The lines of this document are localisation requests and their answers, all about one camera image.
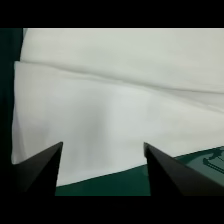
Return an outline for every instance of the white cloth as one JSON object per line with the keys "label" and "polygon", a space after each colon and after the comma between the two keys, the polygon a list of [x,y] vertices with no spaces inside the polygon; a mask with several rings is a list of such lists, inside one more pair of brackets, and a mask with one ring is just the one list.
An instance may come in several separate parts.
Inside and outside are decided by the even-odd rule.
{"label": "white cloth", "polygon": [[173,90],[36,64],[15,70],[14,162],[63,141],[58,185],[145,164],[143,142],[171,156],[224,145],[222,100],[213,110]]}
{"label": "white cloth", "polygon": [[224,29],[29,28],[21,60],[142,85],[224,93]]}

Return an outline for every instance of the folded white fabric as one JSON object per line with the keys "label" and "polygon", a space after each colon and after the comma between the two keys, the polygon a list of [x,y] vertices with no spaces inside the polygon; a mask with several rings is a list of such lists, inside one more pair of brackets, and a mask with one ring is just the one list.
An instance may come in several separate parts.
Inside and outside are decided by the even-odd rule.
{"label": "folded white fabric", "polygon": [[159,87],[224,93],[223,29],[34,29],[21,60]]}
{"label": "folded white fabric", "polygon": [[224,145],[224,115],[190,98],[53,67],[16,63],[13,159],[64,142],[58,185]]}

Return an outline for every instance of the green cutting mat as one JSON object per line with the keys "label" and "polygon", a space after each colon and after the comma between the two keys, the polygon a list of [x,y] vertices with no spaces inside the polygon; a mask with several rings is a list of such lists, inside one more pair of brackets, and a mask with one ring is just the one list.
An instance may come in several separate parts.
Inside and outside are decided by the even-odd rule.
{"label": "green cutting mat", "polygon": [[[179,156],[177,159],[224,185],[224,174],[203,164],[203,158],[212,156],[213,152],[214,149],[210,149]],[[57,187],[56,196],[150,196],[147,175],[147,167],[140,166],[128,171]]]}

